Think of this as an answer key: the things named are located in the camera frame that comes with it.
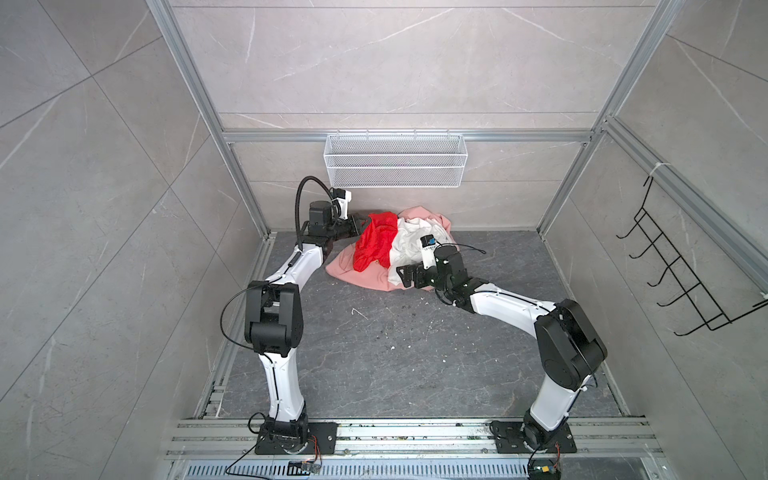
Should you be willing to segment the red cloth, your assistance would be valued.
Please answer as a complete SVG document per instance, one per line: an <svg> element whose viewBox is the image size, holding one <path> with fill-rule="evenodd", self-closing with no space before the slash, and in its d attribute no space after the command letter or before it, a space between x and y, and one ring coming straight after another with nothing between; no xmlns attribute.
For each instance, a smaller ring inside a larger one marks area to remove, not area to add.
<svg viewBox="0 0 768 480"><path fill-rule="evenodd" d="M369 223L355 244L353 268L357 272L365 271L372 263L391 266L390 252L398 234L398 216L392 212L372 213Z"/></svg>

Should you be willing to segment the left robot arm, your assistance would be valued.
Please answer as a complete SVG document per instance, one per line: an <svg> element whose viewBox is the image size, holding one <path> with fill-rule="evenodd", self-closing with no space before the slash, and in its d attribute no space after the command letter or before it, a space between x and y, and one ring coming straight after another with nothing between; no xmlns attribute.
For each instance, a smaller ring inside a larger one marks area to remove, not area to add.
<svg viewBox="0 0 768 480"><path fill-rule="evenodd" d="M275 273L251 282L246 290L244 340L260 357L269 393L260 432L287 450L303 447L310 435L296 358L304 331L301 290L335 241L361 234L362 221L348 213L350 201L347 191L341 198L312 202L291 255Z"/></svg>

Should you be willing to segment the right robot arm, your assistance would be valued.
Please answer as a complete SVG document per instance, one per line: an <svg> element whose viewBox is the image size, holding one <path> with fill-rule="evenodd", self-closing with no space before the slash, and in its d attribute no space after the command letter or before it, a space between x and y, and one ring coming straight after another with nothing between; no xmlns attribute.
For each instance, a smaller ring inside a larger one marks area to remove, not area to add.
<svg viewBox="0 0 768 480"><path fill-rule="evenodd" d="M525 447L541 451L567 424L579 394L608 357L608 349L579 303L537 300L472 276L454 244L425 250L426 261L396 268L406 288L432 288L438 299L500 320L536 340L544 380L520 427Z"/></svg>

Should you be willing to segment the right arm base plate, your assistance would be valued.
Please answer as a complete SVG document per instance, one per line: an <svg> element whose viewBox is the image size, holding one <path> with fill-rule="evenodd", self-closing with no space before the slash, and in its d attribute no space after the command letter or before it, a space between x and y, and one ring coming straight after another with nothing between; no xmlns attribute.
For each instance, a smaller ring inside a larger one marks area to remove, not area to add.
<svg viewBox="0 0 768 480"><path fill-rule="evenodd" d="M547 431L533 420L499 421L488 424L490 434L500 454L576 453L573 434L566 421Z"/></svg>

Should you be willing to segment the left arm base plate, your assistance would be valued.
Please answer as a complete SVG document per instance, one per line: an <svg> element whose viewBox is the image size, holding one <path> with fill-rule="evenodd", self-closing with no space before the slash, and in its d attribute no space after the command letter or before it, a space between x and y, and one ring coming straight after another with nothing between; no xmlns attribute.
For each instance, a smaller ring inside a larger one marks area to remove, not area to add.
<svg viewBox="0 0 768 480"><path fill-rule="evenodd" d="M259 430L256 455L322 456L335 452L339 425L334 422L268 422Z"/></svg>

